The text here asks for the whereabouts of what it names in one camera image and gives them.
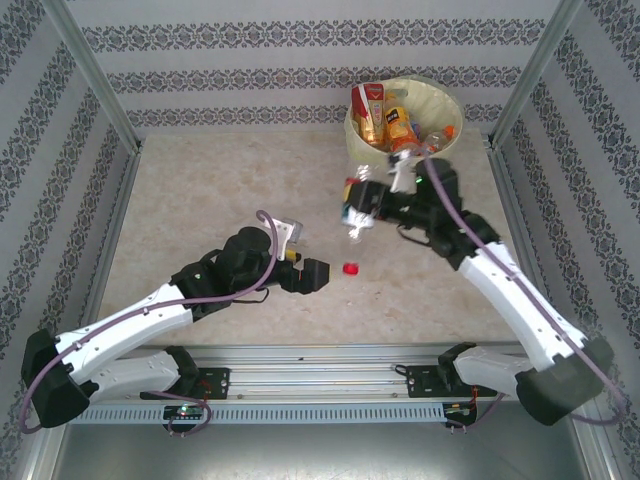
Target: red bottle cap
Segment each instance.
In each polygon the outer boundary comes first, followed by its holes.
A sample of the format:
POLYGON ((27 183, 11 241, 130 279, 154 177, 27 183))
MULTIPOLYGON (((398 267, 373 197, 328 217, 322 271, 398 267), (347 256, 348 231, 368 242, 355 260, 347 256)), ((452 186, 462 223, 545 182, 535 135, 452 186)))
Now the red bottle cap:
POLYGON ((346 275, 357 275, 360 271, 360 265, 357 263, 345 263, 342 265, 342 272, 346 275))

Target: bottle cap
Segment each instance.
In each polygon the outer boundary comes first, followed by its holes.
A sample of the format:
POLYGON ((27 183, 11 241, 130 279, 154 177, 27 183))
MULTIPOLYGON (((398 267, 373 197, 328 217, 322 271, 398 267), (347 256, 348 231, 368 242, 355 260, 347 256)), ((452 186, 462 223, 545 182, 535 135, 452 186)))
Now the bottle cap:
POLYGON ((358 265, 357 263, 346 262, 344 265, 342 265, 342 273, 346 275, 357 275, 359 271, 360 265, 358 265))
POLYGON ((444 134, 449 140, 453 138, 453 134, 455 133, 453 125, 447 125, 446 127, 444 127, 444 130, 442 131, 444 132, 444 134))

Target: gray metal panel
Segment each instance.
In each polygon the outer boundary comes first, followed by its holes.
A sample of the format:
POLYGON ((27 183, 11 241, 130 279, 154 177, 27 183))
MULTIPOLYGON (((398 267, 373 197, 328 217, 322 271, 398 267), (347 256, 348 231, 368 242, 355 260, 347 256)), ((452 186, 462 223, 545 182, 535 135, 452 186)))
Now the gray metal panel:
MULTIPOLYGON (((367 404, 225 404, 211 402, 215 425, 309 425, 352 423, 445 422, 441 403, 367 404)), ((160 425, 164 405, 96 405, 73 425, 160 425)), ((201 420, 175 420, 175 425, 198 424, 201 420)))
POLYGON ((571 427, 536 424, 514 404, 482 428, 440 425, 216 425, 170 438, 159 426, 68 427, 58 480, 588 478, 571 427))

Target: metal corner post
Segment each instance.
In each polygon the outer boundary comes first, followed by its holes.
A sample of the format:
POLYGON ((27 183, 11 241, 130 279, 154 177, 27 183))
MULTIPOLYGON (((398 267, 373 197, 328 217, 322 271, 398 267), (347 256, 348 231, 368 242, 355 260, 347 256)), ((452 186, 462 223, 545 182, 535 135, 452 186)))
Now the metal corner post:
POLYGON ((111 88, 109 80, 100 68, 87 39, 71 14, 66 0, 42 0, 42 5, 100 101, 100 105, 107 113, 109 120, 116 128, 118 135, 125 143, 128 153, 136 153, 140 146, 140 139, 122 105, 120 105, 113 88, 111 88))
POLYGON ((502 109, 502 113, 496 122, 496 126, 491 132, 490 139, 492 147, 502 145, 511 127, 518 119, 522 107, 529 98, 529 94, 538 82, 540 75, 551 59, 554 50, 562 40, 569 24, 575 17, 578 9, 582 5, 582 0, 560 0, 555 13, 549 20, 533 55, 524 68, 518 83, 513 89, 507 104, 502 109))

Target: white bracket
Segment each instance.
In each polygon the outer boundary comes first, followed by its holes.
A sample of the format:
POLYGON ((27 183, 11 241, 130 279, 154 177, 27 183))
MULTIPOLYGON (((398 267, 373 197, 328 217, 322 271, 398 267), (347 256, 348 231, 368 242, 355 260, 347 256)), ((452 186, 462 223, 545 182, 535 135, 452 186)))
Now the white bracket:
MULTIPOLYGON (((265 227, 271 230, 269 222, 265 220, 262 223, 265 227)), ((302 224, 294 220, 280 221, 275 218, 273 219, 273 223, 276 225, 276 233, 278 235, 278 251, 276 252, 276 256, 278 260, 284 260, 287 251, 287 244, 289 242, 296 243, 298 241, 302 224)))

